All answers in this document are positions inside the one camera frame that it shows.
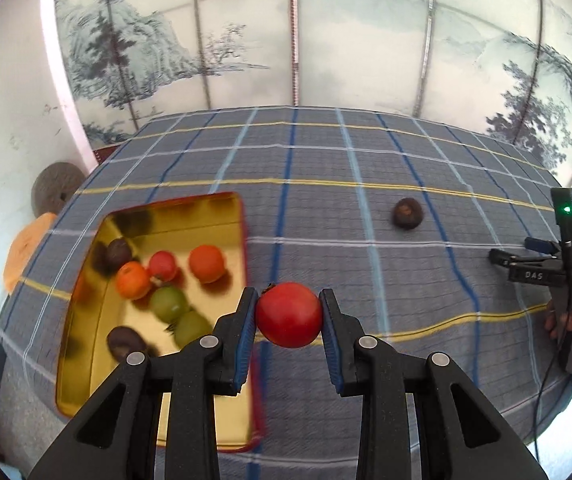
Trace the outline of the dark brown round fruit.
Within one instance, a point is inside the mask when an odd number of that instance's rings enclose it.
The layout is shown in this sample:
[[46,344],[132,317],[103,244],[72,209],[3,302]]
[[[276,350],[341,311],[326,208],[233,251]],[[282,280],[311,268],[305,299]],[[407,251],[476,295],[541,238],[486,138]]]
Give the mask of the dark brown round fruit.
[[128,326],[115,326],[106,338],[108,350],[116,362],[121,363],[133,352],[148,352],[148,344],[136,330]]

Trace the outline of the dark brown mangosteen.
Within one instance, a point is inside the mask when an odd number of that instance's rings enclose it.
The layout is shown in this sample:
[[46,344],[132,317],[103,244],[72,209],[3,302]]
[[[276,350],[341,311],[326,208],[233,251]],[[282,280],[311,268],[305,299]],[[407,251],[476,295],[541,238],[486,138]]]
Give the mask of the dark brown mangosteen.
[[414,230],[423,222],[423,207],[415,198],[404,197],[392,208],[391,221],[399,229]]

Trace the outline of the yellow green tomato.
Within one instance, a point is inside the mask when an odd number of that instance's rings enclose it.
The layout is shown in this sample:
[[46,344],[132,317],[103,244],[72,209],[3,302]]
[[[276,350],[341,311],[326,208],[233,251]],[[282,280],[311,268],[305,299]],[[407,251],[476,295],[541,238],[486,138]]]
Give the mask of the yellow green tomato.
[[149,309],[159,321],[172,324],[189,310],[189,304],[182,290],[169,285],[152,292]]

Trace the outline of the small orange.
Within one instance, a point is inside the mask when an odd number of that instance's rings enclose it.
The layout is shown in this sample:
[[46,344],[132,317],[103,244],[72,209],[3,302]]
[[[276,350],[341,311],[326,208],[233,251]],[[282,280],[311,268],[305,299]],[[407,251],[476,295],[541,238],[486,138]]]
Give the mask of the small orange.
[[151,288],[148,271],[138,261],[126,262],[115,274],[115,287],[123,299],[144,298]]

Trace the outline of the red gold metal tin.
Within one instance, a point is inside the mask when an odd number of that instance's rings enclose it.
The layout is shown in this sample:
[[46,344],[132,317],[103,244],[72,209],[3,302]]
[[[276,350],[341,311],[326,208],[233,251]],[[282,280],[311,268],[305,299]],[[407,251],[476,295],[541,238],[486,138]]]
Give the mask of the red gold metal tin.
[[[169,323],[151,311],[146,299],[130,301],[118,293],[102,258],[118,238],[141,263],[159,250],[171,252],[179,266],[177,288],[211,323],[235,311],[247,284],[246,222],[238,194],[161,200],[108,214],[92,238],[65,315],[54,390],[54,403],[65,417],[74,416],[118,365],[107,343],[112,328],[133,328],[160,356],[179,351]],[[203,244],[220,248],[225,260],[225,275],[210,285],[201,284],[188,268],[190,252]]]

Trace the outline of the orange tangerine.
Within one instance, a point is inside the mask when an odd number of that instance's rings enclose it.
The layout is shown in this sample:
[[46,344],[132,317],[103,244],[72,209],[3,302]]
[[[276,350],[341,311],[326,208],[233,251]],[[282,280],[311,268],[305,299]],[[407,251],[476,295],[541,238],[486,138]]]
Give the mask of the orange tangerine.
[[214,245],[200,245],[188,256],[189,270],[201,284],[218,281],[226,273],[226,261],[220,248]]

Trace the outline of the large red tomato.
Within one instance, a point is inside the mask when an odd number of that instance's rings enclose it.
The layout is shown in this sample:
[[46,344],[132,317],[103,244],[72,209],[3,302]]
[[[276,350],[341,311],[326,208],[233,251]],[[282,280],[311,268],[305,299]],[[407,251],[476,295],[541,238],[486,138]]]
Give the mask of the large red tomato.
[[263,336],[283,348],[302,348],[322,329],[319,299],[295,282],[270,284],[255,307],[255,325]]

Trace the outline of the dark brown dried fruit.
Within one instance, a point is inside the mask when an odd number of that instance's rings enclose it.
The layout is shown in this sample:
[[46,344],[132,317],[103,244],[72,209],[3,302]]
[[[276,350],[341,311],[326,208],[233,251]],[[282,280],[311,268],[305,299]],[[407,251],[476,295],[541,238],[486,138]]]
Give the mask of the dark brown dried fruit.
[[112,240],[104,252],[104,265],[110,272],[120,270],[124,264],[132,260],[133,250],[123,237]]

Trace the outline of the grey plaid tablecloth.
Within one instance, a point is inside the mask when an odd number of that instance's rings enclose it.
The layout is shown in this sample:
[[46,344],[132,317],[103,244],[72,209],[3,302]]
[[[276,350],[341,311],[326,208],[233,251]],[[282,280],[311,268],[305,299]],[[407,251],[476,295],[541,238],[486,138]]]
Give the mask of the grey plaid tablecloth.
[[[489,250],[557,232],[540,160],[495,136],[339,108],[177,114],[145,125],[74,193],[0,318],[10,370],[46,411],[73,284],[100,222],[156,200],[234,192],[252,286],[329,287],[401,351],[442,350],[519,434],[542,441],[572,396],[544,333],[548,293],[507,280]],[[412,197],[414,230],[391,221]]]

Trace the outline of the painted folding screen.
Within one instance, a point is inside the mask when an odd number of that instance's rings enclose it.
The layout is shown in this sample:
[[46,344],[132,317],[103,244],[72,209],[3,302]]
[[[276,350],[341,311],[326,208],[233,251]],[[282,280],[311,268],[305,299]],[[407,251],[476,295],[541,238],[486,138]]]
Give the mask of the painted folding screen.
[[572,0],[54,0],[94,148],[174,110],[389,110],[491,134],[572,184]]

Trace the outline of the orange plastic stool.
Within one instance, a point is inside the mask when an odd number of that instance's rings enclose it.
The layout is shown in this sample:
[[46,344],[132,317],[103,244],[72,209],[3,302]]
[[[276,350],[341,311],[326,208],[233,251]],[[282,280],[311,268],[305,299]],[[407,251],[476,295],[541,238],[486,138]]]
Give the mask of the orange plastic stool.
[[22,272],[56,219],[57,214],[45,212],[16,234],[8,251],[4,272],[2,272],[4,289],[8,295],[19,283]]

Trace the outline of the grey millstone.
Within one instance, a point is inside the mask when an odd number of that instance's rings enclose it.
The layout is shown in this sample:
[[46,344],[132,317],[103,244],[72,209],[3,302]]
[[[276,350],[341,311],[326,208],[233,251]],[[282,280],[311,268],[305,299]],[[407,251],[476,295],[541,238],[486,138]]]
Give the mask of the grey millstone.
[[35,179],[31,189],[31,206],[35,217],[49,212],[59,214],[85,181],[85,174],[72,162],[55,162]]

